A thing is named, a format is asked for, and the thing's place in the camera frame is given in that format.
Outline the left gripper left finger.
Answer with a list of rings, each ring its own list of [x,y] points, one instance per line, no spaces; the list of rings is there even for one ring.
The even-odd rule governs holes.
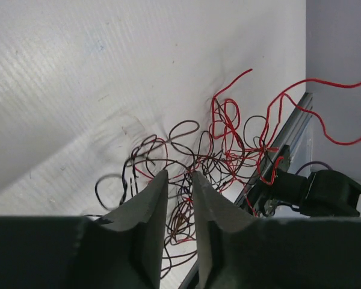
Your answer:
[[[158,288],[168,173],[105,216],[0,216],[0,288]]]

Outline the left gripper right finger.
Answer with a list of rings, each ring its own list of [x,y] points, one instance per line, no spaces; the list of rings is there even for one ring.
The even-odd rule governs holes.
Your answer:
[[[256,218],[193,173],[200,288],[361,288],[361,217]]]

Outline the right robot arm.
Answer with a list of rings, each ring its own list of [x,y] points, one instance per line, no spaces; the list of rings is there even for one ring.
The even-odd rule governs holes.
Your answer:
[[[277,154],[281,159],[272,185],[257,180],[246,194],[241,207],[265,217],[272,216],[284,205],[309,217],[359,217],[357,203],[361,185],[341,172],[325,169],[308,177],[289,173],[290,147],[283,145]]]

